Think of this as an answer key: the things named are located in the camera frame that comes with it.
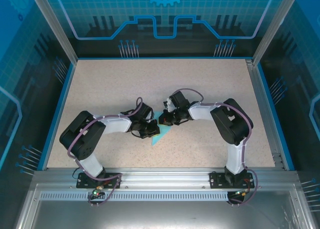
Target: enclosure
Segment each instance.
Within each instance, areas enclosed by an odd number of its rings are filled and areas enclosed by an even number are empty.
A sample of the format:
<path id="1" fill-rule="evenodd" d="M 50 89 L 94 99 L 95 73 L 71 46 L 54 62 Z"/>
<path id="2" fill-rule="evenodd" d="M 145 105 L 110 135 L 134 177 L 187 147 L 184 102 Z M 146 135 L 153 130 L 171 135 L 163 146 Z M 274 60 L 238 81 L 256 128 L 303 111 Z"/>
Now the enclosure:
<path id="1" fill-rule="evenodd" d="M 318 1 L 0 0 L 3 228 L 318 228 Z M 254 198 L 231 206 L 236 188 L 211 188 L 226 142 L 192 120 L 145 139 L 103 135 L 94 152 L 122 177 L 91 208 L 63 131 L 138 97 L 159 116 L 180 88 L 233 98 L 251 118 Z"/>

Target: cable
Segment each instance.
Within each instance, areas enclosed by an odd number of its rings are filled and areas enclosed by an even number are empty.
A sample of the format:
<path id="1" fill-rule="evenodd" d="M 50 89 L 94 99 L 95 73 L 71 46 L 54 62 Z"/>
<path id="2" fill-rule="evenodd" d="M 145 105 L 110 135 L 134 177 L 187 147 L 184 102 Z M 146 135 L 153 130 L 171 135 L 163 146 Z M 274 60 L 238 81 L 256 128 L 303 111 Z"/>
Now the cable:
<path id="1" fill-rule="evenodd" d="M 119 173 L 119 174 L 117 174 L 117 175 L 114 175 L 114 176 L 111 176 L 111 177 L 107 177 L 107 178 L 97 178 L 97 177 L 94 177 L 94 176 L 90 175 L 90 174 L 84 169 L 84 167 L 81 165 L 80 161 L 79 161 L 75 156 L 71 155 L 71 150 L 72 150 L 72 148 L 74 147 L 74 145 L 77 143 L 77 141 L 79 140 L 79 138 L 80 138 L 80 137 L 87 131 L 87 129 L 88 129 L 89 127 L 91 127 L 91 125 L 93 125 L 94 123 L 96 123 L 96 122 L 98 122 L 98 121 L 100 121 L 100 120 L 102 120 L 102 119 L 105 119 L 105 118 L 114 118 L 114 117 L 125 118 L 125 117 L 130 117 L 130 116 L 133 116 L 134 114 L 136 114 L 136 113 L 141 109 L 141 107 L 142 107 L 142 104 L 143 104 L 143 99 L 142 99 L 142 97 L 139 96 L 139 97 L 136 99 L 135 104 L 136 104 L 137 106 L 138 106 L 138 104 L 139 104 L 139 106 L 136 108 L 136 110 L 134 110 L 134 111 L 133 111 L 132 113 L 130 113 L 130 114 L 127 114 L 127 115 L 105 115 L 105 116 L 100 116 L 100 117 L 98 117 L 98 118 L 90 121 L 90 122 L 82 129 L 82 131 L 80 131 L 79 134 L 75 137 L 75 139 L 74 139 L 73 142 L 70 144 L 70 146 L 69 146 L 69 148 L 68 148 L 68 150 L 67 150 L 67 155 L 68 155 L 70 158 L 74 159 L 74 161 L 75 161 L 75 163 L 78 165 L 78 167 L 79 167 L 81 170 L 83 170 L 83 172 L 84 172 L 89 178 L 91 178 L 91 179 L 93 179 L 93 180 L 96 180 L 96 181 L 100 181 L 100 182 L 101 182 L 101 181 L 109 181 L 109 180 L 118 178 L 117 183 L 115 184 L 115 187 L 114 187 L 113 190 L 111 191 L 110 195 L 103 201 L 103 203 L 105 203 L 105 202 L 111 197 L 112 193 L 115 191 L 117 185 L 119 184 L 119 182 L 120 182 L 120 180 L 121 180 L 122 173 Z"/>
<path id="2" fill-rule="evenodd" d="M 132 135 L 132 136 L 135 136 L 136 138 L 140 138 L 140 139 L 142 138 L 141 136 L 134 134 L 133 131 L 131 131 L 131 135 Z"/>
<path id="3" fill-rule="evenodd" d="M 243 140 L 243 143 L 242 143 L 241 163 L 242 163 L 242 166 L 243 166 L 244 169 L 246 169 L 247 171 L 252 172 L 254 174 L 254 177 L 255 177 L 255 188 L 254 188 L 252 196 L 248 200 L 240 203 L 241 205 L 245 205 L 249 201 L 252 200 L 252 198 L 255 196 L 255 194 L 257 193 L 257 190 L 258 190 L 258 175 L 254 170 L 249 169 L 245 164 L 246 143 L 247 143 L 247 141 L 249 140 L 249 138 L 250 138 L 250 136 L 252 134 L 252 127 L 251 127 L 251 124 L 249 122 L 249 119 L 241 111 L 239 111 L 237 108 L 235 108 L 234 106 L 228 105 L 228 104 L 225 104 L 225 103 L 222 103 L 222 102 L 208 103 L 208 104 L 202 103 L 202 105 L 203 106 L 223 106 L 223 107 L 229 108 L 229 109 L 235 111 L 238 115 L 240 115 L 248 125 L 249 133 L 248 133 L 248 136 Z"/>
<path id="4" fill-rule="evenodd" d="M 192 89 L 192 88 L 181 88 L 181 89 L 178 89 L 178 90 L 176 90 L 174 93 L 172 93 L 171 95 L 173 95 L 173 94 L 175 94 L 175 93 L 177 93 L 177 92 L 180 92 L 180 91 L 192 91 L 192 92 L 195 92 L 195 93 L 197 93 L 200 97 L 201 97 L 201 100 L 199 101 L 200 103 L 202 103 L 203 101 L 204 101 L 204 96 L 200 93 L 200 92 L 198 92 L 197 90 L 195 90 L 195 89 Z"/>
<path id="5" fill-rule="evenodd" d="M 76 168 L 76 169 L 73 171 L 72 177 L 73 177 L 74 179 L 77 179 L 76 177 L 74 177 L 74 175 L 75 175 L 76 171 L 79 170 L 79 169 L 80 169 L 80 167 Z"/>

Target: vented metal strip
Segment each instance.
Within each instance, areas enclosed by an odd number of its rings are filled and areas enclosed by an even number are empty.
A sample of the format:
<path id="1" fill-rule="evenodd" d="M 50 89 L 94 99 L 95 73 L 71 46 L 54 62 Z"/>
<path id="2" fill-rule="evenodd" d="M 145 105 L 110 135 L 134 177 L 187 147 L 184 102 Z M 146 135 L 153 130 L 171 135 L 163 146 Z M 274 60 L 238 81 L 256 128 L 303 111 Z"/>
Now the vented metal strip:
<path id="1" fill-rule="evenodd" d="M 109 192 L 105 192 L 100 199 L 95 201 L 103 201 Z M 41 201 L 87 201 L 87 191 L 46 191 L 40 196 Z M 228 193 L 226 191 L 116 191 L 112 194 L 110 201 L 228 201 Z"/>

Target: metal plate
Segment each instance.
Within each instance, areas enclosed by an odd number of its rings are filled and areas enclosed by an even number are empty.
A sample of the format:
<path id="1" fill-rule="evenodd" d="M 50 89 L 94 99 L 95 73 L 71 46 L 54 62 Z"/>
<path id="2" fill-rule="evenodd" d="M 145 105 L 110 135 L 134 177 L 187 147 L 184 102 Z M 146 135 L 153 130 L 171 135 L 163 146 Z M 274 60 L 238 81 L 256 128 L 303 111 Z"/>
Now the metal plate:
<path id="1" fill-rule="evenodd" d="M 248 179 L 252 182 L 249 184 L 250 188 L 255 188 L 255 182 L 253 181 L 253 176 L 251 173 L 247 172 L 243 179 Z M 230 186 L 225 178 L 224 172 L 213 171 L 209 174 L 210 188 L 211 189 L 246 189 L 248 184 L 245 181 L 241 181 L 234 186 Z"/>
<path id="2" fill-rule="evenodd" d="M 107 173 L 108 177 L 113 177 L 118 175 L 119 173 Z M 115 184 L 117 183 L 117 177 L 110 180 L 107 184 L 104 185 L 104 189 L 112 189 L 114 188 Z M 118 183 L 116 188 L 120 188 L 121 181 Z M 76 188 L 82 188 L 82 189 L 94 189 L 98 185 L 90 179 L 84 172 L 79 173 L 78 180 L 76 182 Z"/>

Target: blue fabric piece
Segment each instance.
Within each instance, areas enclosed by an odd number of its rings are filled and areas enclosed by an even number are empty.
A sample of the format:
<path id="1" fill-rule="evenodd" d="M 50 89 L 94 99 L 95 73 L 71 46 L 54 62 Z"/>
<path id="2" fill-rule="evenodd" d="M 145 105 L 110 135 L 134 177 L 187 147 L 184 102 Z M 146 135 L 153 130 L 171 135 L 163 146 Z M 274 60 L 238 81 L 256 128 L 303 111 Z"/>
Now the blue fabric piece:
<path id="1" fill-rule="evenodd" d="M 162 111 L 154 112 L 154 119 L 157 120 L 158 127 L 160 129 L 160 134 L 152 137 L 152 146 L 154 146 L 171 129 L 171 126 L 159 125 L 159 117 L 161 116 L 162 113 L 163 113 Z"/>

